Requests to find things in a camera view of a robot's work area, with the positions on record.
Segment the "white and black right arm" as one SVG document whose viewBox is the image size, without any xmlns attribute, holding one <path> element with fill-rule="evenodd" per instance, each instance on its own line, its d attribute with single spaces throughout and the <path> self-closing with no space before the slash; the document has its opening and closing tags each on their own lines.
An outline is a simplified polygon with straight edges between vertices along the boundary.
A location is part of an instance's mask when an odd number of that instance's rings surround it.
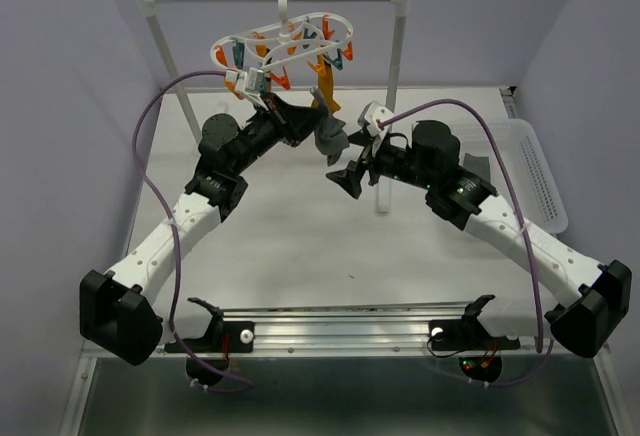
<svg viewBox="0 0 640 436">
<path fill-rule="evenodd" d="M 480 350 L 492 340 L 543 337 L 577 356 L 594 357 L 628 312 L 631 270 L 618 260 L 604 264 L 584 256 L 518 217 L 490 182 L 460 165 L 460 141 L 446 124 L 418 122 L 405 147 L 391 139 L 367 129 L 352 134 L 351 142 L 363 149 L 360 156 L 327 178 L 353 198 L 362 193 L 363 177 L 425 190 L 435 215 L 536 276 L 555 300 L 549 310 L 527 310 L 522 303 L 500 304 L 492 294 L 480 296 L 459 319 L 436 322 L 434 349 Z"/>
</svg>

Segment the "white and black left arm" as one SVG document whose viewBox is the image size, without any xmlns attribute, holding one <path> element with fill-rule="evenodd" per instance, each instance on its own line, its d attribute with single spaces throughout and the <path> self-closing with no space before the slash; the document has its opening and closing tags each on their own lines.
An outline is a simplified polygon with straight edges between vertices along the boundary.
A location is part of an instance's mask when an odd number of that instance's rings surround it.
<svg viewBox="0 0 640 436">
<path fill-rule="evenodd" d="M 177 263 L 224 222 L 248 184 L 243 172 L 279 143 L 300 145 L 326 111 L 295 106 L 268 93 L 244 125 L 219 113 L 202 127 L 200 158 L 166 218 L 106 272 L 92 270 L 79 285 L 81 335 L 131 365 L 143 363 L 160 343 L 163 324 L 152 305 Z"/>
</svg>

